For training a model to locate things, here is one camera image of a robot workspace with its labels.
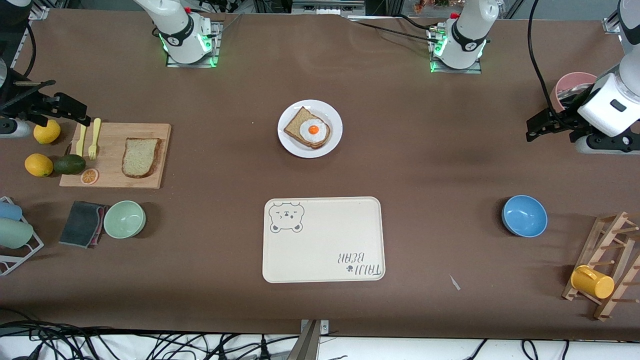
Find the brown tablecloth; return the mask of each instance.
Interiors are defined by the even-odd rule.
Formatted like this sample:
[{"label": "brown tablecloth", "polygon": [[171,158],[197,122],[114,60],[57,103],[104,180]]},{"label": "brown tablecloth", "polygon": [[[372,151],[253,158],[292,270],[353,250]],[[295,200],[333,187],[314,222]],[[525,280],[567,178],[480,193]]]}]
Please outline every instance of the brown tablecloth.
[{"label": "brown tablecloth", "polygon": [[[398,20],[376,24],[420,35]],[[53,10],[33,28],[31,78],[55,79],[110,122],[168,122],[160,190],[60,188],[23,169],[34,139],[2,140],[1,195],[24,208],[46,247],[0,279],[3,306],[52,322],[135,329],[296,332],[330,319],[343,335],[640,339],[640,307],[604,323],[594,304],[560,295],[594,216],[636,211],[634,156],[583,155],[568,134],[525,141],[545,105],[527,54],[526,21],[500,20],[480,76],[429,72],[426,45],[338,16],[244,15],[224,32],[217,69],[168,69],[143,12]],[[617,63],[599,22],[536,22],[550,88],[563,74]],[[28,45],[20,57],[26,67]],[[276,123],[302,99],[331,104],[344,136],[303,160]],[[538,238],[510,235],[500,205],[516,194],[549,214]],[[262,217],[272,198],[374,196],[387,273],[376,282],[269,284]],[[74,200],[142,204],[135,239],[94,250],[57,243]],[[449,275],[460,285],[458,291]]]}]

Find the yellow mug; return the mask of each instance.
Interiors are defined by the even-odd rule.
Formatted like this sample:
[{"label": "yellow mug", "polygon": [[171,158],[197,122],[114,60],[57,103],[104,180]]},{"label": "yellow mug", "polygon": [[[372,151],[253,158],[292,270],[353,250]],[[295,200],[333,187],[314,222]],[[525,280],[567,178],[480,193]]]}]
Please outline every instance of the yellow mug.
[{"label": "yellow mug", "polygon": [[571,274],[571,286],[598,299],[604,299],[611,295],[615,283],[611,276],[597,272],[587,265],[580,265]]}]

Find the bear drawing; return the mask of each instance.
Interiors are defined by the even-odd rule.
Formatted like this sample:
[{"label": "bear drawing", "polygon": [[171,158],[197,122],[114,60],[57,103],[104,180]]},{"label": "bear drawing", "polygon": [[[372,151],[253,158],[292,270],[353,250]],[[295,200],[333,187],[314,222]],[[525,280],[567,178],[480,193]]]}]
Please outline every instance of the bear drawing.
[{"label": "bear drawing", "polygon": [[279,233],[280,230],[292,230],[294,233],[302,231],[302,215],[305,214],[299,202],[283,202],[281,204],[273,204],[269,208],[269,217],[271,217],[272,233]]}]

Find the bread slice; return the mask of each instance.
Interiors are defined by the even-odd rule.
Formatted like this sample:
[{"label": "bread slice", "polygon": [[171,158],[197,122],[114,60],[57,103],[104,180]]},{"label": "bread slice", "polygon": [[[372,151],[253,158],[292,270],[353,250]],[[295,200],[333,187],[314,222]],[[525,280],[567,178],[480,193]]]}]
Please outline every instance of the bread slice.
[{"label": "bread slice", "polygon": [[158,138],[127,138],[122,157],[124,176],[141,179],[153,174],[161,142]]},{"label": "bread slice", "polygon": [[296,116],[291,119],[291,121],[285,126],[284,132],[287,133],[292,138],[296,139],[299,143],[310,147],[311,149],[319,149],[321,148],[327,140],[329,140],[329,135],[331,135],[331,127],[324,122],[326,125],[326,137],[319,142],[308,142],[300,135],[300,126],[307,120],[310,119],[318,119],[324,122],[323,119],[319,119],[317,116],[311,114],[304,106],[300,108]]}]

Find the fried egg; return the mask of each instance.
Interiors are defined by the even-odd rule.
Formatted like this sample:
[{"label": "fried egg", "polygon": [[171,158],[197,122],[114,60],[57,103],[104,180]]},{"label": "fried egg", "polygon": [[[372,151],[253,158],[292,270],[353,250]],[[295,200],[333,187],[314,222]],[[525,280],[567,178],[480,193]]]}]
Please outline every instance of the fried egg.
[{"label": "fried egg", "polygon": [[326,138],[326,124],[320,119],[309,119],[300,125],[300,136],[310,143],[321,142]]}]

